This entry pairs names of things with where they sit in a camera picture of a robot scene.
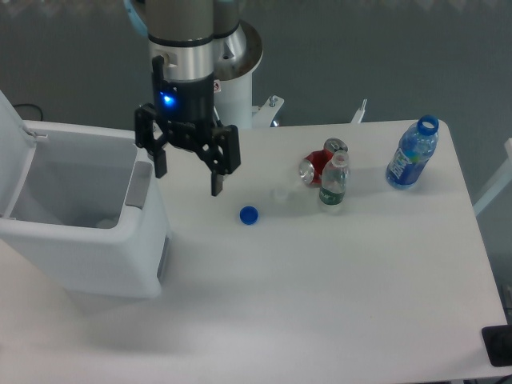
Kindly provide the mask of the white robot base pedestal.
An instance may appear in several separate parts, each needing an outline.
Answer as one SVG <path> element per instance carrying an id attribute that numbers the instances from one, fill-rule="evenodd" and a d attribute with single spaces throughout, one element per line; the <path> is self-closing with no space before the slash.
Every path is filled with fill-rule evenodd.
<path id="1" fill-rule="evenodd" d="M 229 36 L 214 41 L 214 107 L 220 121 L 241 129 L 276 127 L 284 99 L 271 95 L 253 104 L 253 73 L 263 56 L 255 28 L 240 21 Z"/>

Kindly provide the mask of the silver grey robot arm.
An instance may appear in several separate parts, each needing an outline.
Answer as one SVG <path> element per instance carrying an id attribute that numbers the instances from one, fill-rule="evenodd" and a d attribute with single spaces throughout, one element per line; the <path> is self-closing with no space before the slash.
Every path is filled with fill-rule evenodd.
<path id="1" fill-rule="evenodd" d="M 146 28 L 153 102 L 134 112 L 135 144 L 167 172 L 166 145 L 195 153 L 211 172 L 211 193 L 241 164 L 238 128 L 214 106 L 213 1 L 127 1 L 132 21 Z"/>

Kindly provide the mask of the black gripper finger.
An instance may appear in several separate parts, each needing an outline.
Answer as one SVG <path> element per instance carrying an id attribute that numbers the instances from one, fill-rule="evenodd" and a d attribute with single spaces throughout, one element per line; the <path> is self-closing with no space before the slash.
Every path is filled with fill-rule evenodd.
<path id="1" fill-rule="evenodd" d="M 153 104 L 141 105 L 134 112 L 135 145 L 146 150 L 154 163 L 156 178 L 167 173 L 166 152 L 173 123 L 159 115 Z"/>
<path id="2" fill-rule="evenodd" d="M 199 141 L 198 157 L 210 170 L 211 195 L 218 196 L 224 177 L 241 165 L 238 128 L 234 125 L 211 125 L 206 136 Z"/>

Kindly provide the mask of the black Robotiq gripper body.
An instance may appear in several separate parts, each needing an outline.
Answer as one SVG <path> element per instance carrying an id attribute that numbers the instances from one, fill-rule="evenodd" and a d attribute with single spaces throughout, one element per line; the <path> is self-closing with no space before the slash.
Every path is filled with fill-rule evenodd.
<path id="1" fill-rule="evenodd" d="M 214 72 L 195 79 L 166 77 L 166 60 L 158 55 L 151 60 L 154 112 L 151 118 L 162 131 L 154 138 L 150 152 L 163 152 L 169 143 L 196 154 L 217 154 L 214 139 Z"/>

